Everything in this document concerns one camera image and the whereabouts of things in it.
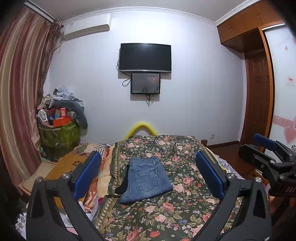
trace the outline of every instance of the white air conditioner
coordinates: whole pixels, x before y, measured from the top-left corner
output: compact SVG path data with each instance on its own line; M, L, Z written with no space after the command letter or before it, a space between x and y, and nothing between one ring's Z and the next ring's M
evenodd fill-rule
M69 23L66 26L64 38L65 40L70 40L70 39L78 38L88 34L106 32L110 30L110 26L111 26L110 13L87 17L87 18Z

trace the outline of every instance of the wooden floor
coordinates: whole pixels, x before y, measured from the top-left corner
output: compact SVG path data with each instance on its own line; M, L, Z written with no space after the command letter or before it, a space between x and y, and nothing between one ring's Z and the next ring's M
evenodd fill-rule
M210 150L220 158L226 160L243 178L251 180L254 167L239 158L238 151L240 145L230 145L225 147L210 148Z

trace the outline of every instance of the black cloth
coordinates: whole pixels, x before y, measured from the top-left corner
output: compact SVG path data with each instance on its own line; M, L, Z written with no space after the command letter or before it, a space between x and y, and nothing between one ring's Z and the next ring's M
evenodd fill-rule
M130 166L131 165L126 165L126 175L124 176L124 179L123 179L121 185L118 188L115 188L114 192L116 194L122 195L126 192L126 189L128 187L128 170L129 170Z

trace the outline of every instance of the red box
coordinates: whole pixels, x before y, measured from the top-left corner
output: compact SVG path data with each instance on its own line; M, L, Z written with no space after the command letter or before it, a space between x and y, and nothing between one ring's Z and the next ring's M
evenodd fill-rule
M71 117L66 117L66 118L58 118L58 119L55 119L53 120L53 123L54 123L54 127L57 127L57 126L64 126L64 125L67 125L71 122Z
M67 111L66 111L66 108L61 108L61 109L60 109L60 112L61 112L61 115L60 115L61 118L65 118L65 117L67 117Z

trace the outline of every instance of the blue gripper pad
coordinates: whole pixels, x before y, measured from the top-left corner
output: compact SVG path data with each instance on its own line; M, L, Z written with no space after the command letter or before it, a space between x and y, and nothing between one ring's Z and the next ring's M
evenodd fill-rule
M101 154L99 152L96 152L94 155L92 155L91 160L74 183L73 197L76 201L85 196L92 180L98 174L101 163Z
M225 172L219 164L213 163L204 151L196 154L195 162L212 195L222 200L225 196L224 190L227 185Z
M263 146L264 148L266 148L270 151L276 150L276 143L273 140L270 140L258 133L253 136L253 141L256 144Z

